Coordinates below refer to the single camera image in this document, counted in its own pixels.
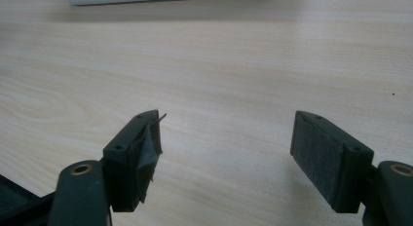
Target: black mounting bracket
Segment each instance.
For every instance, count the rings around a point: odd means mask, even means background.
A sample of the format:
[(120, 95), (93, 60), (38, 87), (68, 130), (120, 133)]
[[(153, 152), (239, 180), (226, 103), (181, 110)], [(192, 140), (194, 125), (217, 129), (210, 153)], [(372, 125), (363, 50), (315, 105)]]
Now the black mounting bracket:
[(413, 167), (371, 165), (374, 152), (325, 118), (297, 111), (291, 155), (338, 213), (366, 206), (364, 225), (413, 225)]
[(103, 149), (100, 161), (64, 169), (56, 191), (39, 198), (0, 175), (0, 225), (112, 225), (115, 212), (144, 202), (162, 153), (158, 110), (133, 117)]

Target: light wood grain surface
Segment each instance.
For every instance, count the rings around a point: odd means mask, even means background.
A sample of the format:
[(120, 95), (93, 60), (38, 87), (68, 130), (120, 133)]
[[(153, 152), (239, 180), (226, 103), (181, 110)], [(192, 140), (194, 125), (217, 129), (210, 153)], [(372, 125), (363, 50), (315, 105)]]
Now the light wood grain surface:
[(0, 171), (33, 193), (159, 109), (147, 201), (114, 225), (361, 225), (289, 155), (320, 114), (413, 160), (413, 0), (0, 0)]

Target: small hole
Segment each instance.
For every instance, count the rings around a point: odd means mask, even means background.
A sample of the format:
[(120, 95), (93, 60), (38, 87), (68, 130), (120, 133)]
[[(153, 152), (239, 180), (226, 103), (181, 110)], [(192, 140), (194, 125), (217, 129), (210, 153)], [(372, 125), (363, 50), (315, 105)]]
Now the small hole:
[(392, 165), (391, 169), (399, 174), (402, 175), (407, 175), (407, 176), (413, 176), (413, 169), (411, 169), (408, 166), (404, 166), (404, 165)]
[(117, 146), (115, 147), (115, 149), (116, 149), (116, 150), (123, 150), (123, 149), (125, 149), (125, 146), (123, 146), (123, 145), (117, 145)]
[(81, 175), (84, 174), (92, 169), (93, 166), (84, 164), (80, 165), (78, 167), (73, 168), (73, 170), (70, 172), (72, 175)]
[(79, 173), (79, 172), (85, 171), (87, 169), (88, 169), (88, 167), (86, 167), (86, 166), (80, 166), (80, 167), (76, 168), (74, 171), (76, 173)]

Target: black rubber pad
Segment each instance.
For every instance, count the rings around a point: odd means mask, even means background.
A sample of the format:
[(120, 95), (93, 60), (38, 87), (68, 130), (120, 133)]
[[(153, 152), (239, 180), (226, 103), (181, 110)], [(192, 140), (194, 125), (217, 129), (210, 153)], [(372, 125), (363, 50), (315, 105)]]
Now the black rubber pad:
[(357, 182), (370, 170), (370, 148), (321, 116), (297, 111), (290, 152), (336, 212), (358, 211)]

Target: black plastic part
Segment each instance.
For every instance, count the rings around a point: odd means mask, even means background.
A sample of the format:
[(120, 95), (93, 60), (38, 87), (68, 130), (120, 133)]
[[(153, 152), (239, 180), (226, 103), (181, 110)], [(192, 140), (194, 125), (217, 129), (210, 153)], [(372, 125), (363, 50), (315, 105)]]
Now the black plastic part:
[(9, 211), (7, 215), (2, 215), (0, 218), (0, 225), (46, 226), (54, 195), (54, 193), (49, 194)]
[(158, 110), (135, 116), (103, 149), (101, 161), (113, 211), (132, 212), (145, 201), (162, 153), (159, 122), (163, 118)]
[(389, 220), (377, 192), (376, 177), (377, 169), (371, 166), (370, 172), (361, 179), (357, 187), (361, 202), (365, 205), (362, 222), (364, 226), (389, 226)]
[(39, 197), (0, 175), (0, 219)]
[(380, 163), (377, 190), (390, 225), (413, 225), (413, 167), (393, 161)]
[(111, 225), (99, 161), (80, 162), (60, 173), (48, 226), (73, 225)]
[(340, 213), (357, 213), (357, 185), (370, 171), (374, 152), (319, 115), (297, 111), (291, 155)]

